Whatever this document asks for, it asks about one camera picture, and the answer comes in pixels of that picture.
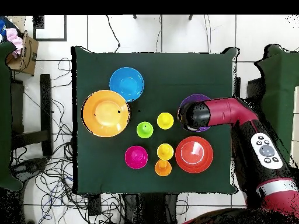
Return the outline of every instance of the green tablecloth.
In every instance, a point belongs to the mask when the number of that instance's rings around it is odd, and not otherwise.
[[[71,50],[73,102],[77,102],[73,104],[74,122],[78,122],[78,133],[74,134],[78,135],[74,151],[77,193],[235,192],[230,184],[230,126],[194,133],[183,130],[176,120],[180,103],[189,95],[201,93],[212,99],[232,95],[235,48],[223,54],[95,54],[81,47]],[[99,138],[83,125],[81,107],[91,93],[109,89],[112,73],[121,67],[133,67],[142,74],[144,91],[140,98],[129,103],[131,118],[126,129],[115,137]],[[157,125],[157,116],[162,112],[169,112],[175,118],[169,130]],[[148,139],[137,136],[137,124],[142,121],[154,126],[154,134]],[[214,151],[211,166],[202,173],[190,174],[173,157],[171,174],[158,176],[154,170],[157,147],[169,143],[176,149],[182,139],[192,135],[211,143]],[[124,161],[124,153],[131,145],[141,145],[148,151],[148,163],[142,169],[131,169]]]

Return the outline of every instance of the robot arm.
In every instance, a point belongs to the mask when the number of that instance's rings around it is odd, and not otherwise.
[[[280,151],[259,121],[257,114],[241,99],[224,98],[183,105],[178,120],[184,129],[231,124],[242,153],[236,175],[245,178],[242,190],[259,198],[259,207],[299,218],[299,193],[296,182]]]

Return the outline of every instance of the purple bowl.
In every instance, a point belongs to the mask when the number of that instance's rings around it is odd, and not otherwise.
[[[186,103],[189,102],[203,102],[204,100],[211,100],[209,97],[203,95],[203,94],[192,94],[190,96],[188,96],[187,98],[185,98],[183,100],[183,102],[180,104],[180,108],[185,105]],[[207,129],[209,129],[210,127],[200,127],[198,130],[196,130],[195,132],[201,132],[201,131],[206,131]]]

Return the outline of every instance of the white tile floor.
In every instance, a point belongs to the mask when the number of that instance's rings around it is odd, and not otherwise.
[[[163,53],[207,53],[210,46],[211,53],[221,53],[227,47],[238,47],[240,55],[237,63],[237,76],[241,77],[241,97],[246,97],[246,84],[248,80],[260,77],[258,69],[253,62],[263,57],[263,51],[268,44],[280,44],[288,50],[295,50],[299,47],[299,24],[298,16],[287,15],[209,15],[207,23],[207,34],[204,25],[204,15],[194,15],[191,21],[188,15],[163,15],[163,32],[157,36],[161,30],[159,15],[137,15],[133,19],[132,15],[110,16],[110,24],[119,39],[121,47],[118,53],[131,53],[139,51],[156,51]],[[44,30],[37,30],[38,39],[63,39],[64,38],[64,17],[45,16]],[[26,17],[26,30],[33,37],[32,16]],[[35,76],[31,77],[20,73],[17,79],[23,81],[25,92],[37,103],[40,104],[40,74],[50,74],[55,79],[67,73],[59,69],[69,69],[71,59],[71,46],[83,46],[95,53],[112,52],[117,48],[117,41],[110,30],[106,16],[67,16],[67,41],[40,41],[37,53]],[[71,81],[71,73],[52,80],[54,85],[66,85]],[[72,130],[72,98],[71,85],[55,87],[52,90],[53,99],[59,101],[65,107],[62,121]],[[59,109],[53,105],[53,117],[59,122]],[[26,95],[24,95],[23,124],[25,131],[40,130],[40,109]],[[53,136],[59,128],[53,122]],[[63,135],[64,141],[69,141],[70,136]],[[54,143],[54,148],[63,143],[62,135],[58,136]],[[40,145],[30,145],[28,151],[23,155],[24,159],[41,156]],[[21,154],[24,149],[18,149],[17,154]],[[54,158],[63,157],[62,150],[54,155]],[[72,173],[71,165],[67,171]],[[50,192],[43,184],[43,178],[36,179],[37,185],[44,191]],[[47,182],[55,181],[54,178],[46,177]],[[36,223],[43,217],[41,210],[41,200],[43,204],[48,201],[47,196],[43,198],[45,192],[40,190],[34,178],[31,179],[25,192],[25,215],[26,219],[32,219]],[[195,194],[183,193],[179,195],[179,200],[187,200],[189,209],[186,213],[186,206],[183,201],[178,202],[177,212],[184,213],[177,217],[179,223],[194,218],[208,211],[221,208],[244,207],[245,201],[242,193],[230,196],[224,194]],[[60,217],[66,211],[65,206],[61,206],[60,201],[55,203],[56,207],[49,211],[49,215],[41,224],[57,224]],[[115,212],[113,219],[118,221],[119,214]],[[77,209],[69,209],[65,213],[65,218],[59,224],[87,224]]]

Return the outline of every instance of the yellow cup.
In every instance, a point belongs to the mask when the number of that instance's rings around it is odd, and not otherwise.
[[[173,116],[170,113],[161,113],[157,118],[158,126],[163,129],[169,129],[174,123]]]
[[[157,155],[161,160],[169,160],[173,156],[173,148],[168,143],[159,145]]]

